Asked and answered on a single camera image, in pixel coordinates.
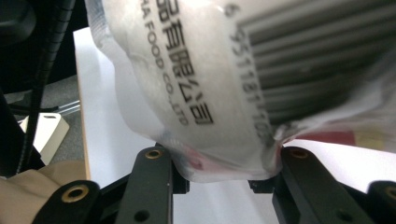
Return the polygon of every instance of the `beige fabric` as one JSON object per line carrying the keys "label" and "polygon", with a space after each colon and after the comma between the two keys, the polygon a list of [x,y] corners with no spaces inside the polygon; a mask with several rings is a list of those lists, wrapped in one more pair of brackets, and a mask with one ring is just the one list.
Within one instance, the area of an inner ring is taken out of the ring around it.
{"label": "beige fabric", "polygon": [[60,186],[86,179],[84,161],[61,161],[0,179],[0,224],[31,223]]}

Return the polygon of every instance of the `plastic food bag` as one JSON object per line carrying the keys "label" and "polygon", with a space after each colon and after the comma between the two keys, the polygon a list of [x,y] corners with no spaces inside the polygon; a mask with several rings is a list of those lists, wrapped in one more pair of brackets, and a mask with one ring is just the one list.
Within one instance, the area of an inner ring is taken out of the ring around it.
{"label": "plastic food bag", "polygon": [[190,181],[276,175],[282,143],[299,134],[373,131],[395,148],[393,2],[86,6],[125,122],[170,148]]}

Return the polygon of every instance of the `black cable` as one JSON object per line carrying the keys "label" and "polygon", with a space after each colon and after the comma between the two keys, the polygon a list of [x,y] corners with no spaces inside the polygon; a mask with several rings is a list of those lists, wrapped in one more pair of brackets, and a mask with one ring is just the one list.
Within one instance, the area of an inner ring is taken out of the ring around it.
{"label": "black cable", "polygon": [[53,63],[55,62],[58,49],[64,39],[64,33],[66,32],[67,25],[70,21],[75,2],[75,0],[58,0],[54,3],[54,9],[49,23],[49,30],[43,49],[41,50],[38,67],[35,73],[29,121],[26,129],[26,135],[23,139],[23,147],[17,168],[17,174],[25,171],[27,169],[27,164],[29,164],[44,88],[48,82],[50,71]]}

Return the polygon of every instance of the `brass screw hole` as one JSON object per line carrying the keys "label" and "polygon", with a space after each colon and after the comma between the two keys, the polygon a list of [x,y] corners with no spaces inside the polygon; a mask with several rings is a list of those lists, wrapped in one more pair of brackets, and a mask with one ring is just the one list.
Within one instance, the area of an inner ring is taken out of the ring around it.
{"label": "brass screw hole", "polygon": [[163,155],[163,153],[160,150],[156,150],[156,149],[146,152],[146,158],[151,159],[151,160],[158,159],[162,155]]}
{"label": "brass screw hole", "polygon": [[137,222],[145,222],[148,219],[149,219],[149,212],[146,210],[141,210],[138,211],[136,214],[134,214],[134,220]]}
{"label": "brass screw hole", "polygon": [[302,151],[300,149],[292,149],[290,151],[291,156],[298,158],[298,159],[305,159],[308,157],[308,153],[305,151]]}
{"label": "brass screw hole", "polygon": [[385,188],[385,192],[391,199],[396,200],[396,187],[389,186]]}
{"label": "brass screw hole", "polygon": [[62,195],[62,201],[64,203],[75,203],[85,198],[90,190],[86,185],[75,185],[69,188]]}

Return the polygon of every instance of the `black metal bracket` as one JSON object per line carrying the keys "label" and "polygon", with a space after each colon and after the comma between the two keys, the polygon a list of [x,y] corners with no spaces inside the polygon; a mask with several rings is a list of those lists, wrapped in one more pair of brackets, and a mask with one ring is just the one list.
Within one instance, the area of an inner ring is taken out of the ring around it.
{"label": "black metal bracket", "polygon": [[255,193],[274,192],[279,223],[396,223],[396,183],[374,182],[364,194],[338,183],[306,149],[283,148],[281,160],[278,176],[249,182]]}
{"label": "black metal bracket", "polygon": [[[303,148],[283,148],[281,158],[279,175],[248,181],[255,193],[274,193],[279,223],[396,223],[396,183],[374,182],[364,194],[338,183]],[[85,195],[82,185],[89,190]],[[150,147],[137,155],[130,175],[104,189],[91,181],[61,187],[37,214],[35,223],[170,224],[173,194],[185,194],[189,188],[190,182],[178,173],[168,150]],[[68,203],[63,197],[78,200]]]}

